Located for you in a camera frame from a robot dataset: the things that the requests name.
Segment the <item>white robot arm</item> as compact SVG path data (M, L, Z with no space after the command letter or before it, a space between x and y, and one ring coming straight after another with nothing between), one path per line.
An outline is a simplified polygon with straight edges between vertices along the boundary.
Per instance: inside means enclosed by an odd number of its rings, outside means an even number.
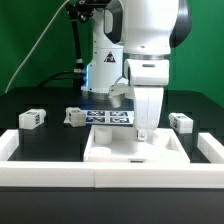
M82 93L134 101L134 127L141 141L157 129L171 50L191 32L187 0L106 0L94 11L93 58Z

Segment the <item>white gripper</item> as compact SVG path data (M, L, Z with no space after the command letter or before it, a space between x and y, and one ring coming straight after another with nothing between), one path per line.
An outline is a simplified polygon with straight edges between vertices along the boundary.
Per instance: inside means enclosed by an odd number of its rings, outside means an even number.
M149 140L157 129L164 87L169 81L169 61L126 59L124 74L134 100L134 125L140 141Z

